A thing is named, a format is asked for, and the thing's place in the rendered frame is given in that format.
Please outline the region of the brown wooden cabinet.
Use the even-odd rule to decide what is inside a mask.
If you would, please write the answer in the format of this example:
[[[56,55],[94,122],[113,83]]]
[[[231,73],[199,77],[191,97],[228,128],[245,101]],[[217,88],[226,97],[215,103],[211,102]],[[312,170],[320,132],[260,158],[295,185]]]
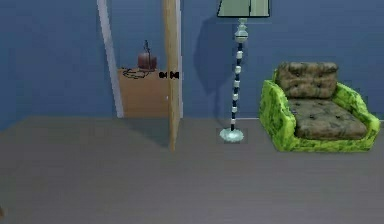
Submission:
[[[168,80],[158,71],[119,69],[118,78],[125,118],[167,118]]]

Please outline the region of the light wooden room door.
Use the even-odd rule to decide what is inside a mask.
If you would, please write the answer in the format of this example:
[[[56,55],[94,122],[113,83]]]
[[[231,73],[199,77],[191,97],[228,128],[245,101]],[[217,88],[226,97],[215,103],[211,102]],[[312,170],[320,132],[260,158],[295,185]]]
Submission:
[[[177,25],[177,0],[163,0],[165,50],[167,56],[167,72],[178,72],[179,41]],[[172,152],[176,149],[178,127],[180,122],[179,80],[168,80],[168,114],[169,114],[169,145]]]

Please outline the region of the floor lamp with pale shade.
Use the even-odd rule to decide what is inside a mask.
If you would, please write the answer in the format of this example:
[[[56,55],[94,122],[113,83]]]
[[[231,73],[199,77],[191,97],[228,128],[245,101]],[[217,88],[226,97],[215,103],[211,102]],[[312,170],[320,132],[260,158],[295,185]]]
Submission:
[[[267,18],[270,16],[271,0],[220,0],[217,16],[219,18],[237,18],[238,26],[234,34],[237,43],[236,65],[234,67],[234,81],[232,88],[232,106],[230,127],[220,131],[220,137],[231,143],[241,142],[244,134],[236,128],[236,114],[240,89],[240,74],[242,72],[243,45],[248,40],[247,21],[249,18]]]

